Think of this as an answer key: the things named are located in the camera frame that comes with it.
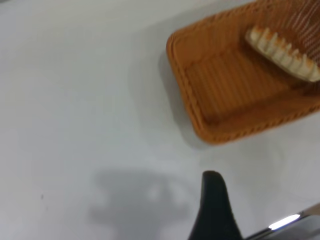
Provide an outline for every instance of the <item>baguette slice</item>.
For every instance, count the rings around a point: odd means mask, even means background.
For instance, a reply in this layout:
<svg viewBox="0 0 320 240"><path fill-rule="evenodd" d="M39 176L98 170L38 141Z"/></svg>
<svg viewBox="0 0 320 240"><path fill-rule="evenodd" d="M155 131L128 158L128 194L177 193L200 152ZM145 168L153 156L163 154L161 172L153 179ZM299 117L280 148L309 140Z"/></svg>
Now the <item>baguette slice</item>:
<svg viewBox="0 0 320 240"><path fill-rule="evenodd" d="M269 28L254 26L245 36L247 42L260 54L274 62L292 76L308 82L320 80L317 63L293 49L292 44Z"/></svg>

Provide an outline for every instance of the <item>orange wicker basket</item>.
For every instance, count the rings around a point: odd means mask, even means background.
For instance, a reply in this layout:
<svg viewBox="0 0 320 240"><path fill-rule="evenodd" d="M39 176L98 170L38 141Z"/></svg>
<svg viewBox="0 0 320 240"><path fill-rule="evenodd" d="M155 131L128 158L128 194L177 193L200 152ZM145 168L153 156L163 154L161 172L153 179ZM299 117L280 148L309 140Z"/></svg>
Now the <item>orange wicker basket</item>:
<svg viewBox="0 0 320 240"><path fill-rule="evenodd" d="M221 144L320 109L320 87L296 79L246 42L269 27L320 63L320 1L258 0L210 16L170 36L167 55L200 138Z"/></svg>

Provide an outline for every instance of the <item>rectangular basket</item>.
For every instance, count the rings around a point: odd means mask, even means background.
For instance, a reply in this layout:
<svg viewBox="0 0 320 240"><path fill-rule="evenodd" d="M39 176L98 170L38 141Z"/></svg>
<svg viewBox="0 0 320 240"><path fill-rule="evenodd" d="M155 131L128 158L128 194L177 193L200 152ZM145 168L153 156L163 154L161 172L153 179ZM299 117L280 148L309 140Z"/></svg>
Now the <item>rectangular basket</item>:
<svg viewBox="0 0 320 240"><path fill-rule="evenodd" d="M201 139L226 143L320 109L318 84L290 76L245 42L246 31L259 25L282 34L301 52L313 54L313 45L320 43L320 29L303 37L301 33L320 26L320 6L315 9L318 3L258 0L205 18L170 36L167 55ZM320 52L313 56L318 64L319 56Z"/></svg>

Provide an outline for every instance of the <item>bread roll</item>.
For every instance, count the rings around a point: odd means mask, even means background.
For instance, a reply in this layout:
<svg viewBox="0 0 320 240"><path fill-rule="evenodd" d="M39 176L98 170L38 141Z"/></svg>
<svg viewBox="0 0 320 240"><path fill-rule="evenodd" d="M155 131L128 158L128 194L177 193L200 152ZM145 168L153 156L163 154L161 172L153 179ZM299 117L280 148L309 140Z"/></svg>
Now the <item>bread roll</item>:
<svg viewBox="0 0 320 240"><path fill-rule="evenodd" d="M254 26L246 33L247 42L260 54L274 62L287 73L308 82L320 80L317 63L293 49L292 44L269 28Z"/></svg>

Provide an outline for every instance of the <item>white tablecloth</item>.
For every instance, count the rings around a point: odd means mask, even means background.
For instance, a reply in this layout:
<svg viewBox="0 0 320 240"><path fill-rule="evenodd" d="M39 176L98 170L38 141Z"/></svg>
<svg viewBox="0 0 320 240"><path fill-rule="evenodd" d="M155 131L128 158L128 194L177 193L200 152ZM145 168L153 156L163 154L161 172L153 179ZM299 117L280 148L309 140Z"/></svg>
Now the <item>white tablecloth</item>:
<svg viewBox="0 0 320 240"><path fill-rule="evenodd" d="M186 240L206 170L244 236L317 203L320 114L210 146L184 110L169 35L245 2L0 3L0 239Z"/></svg>

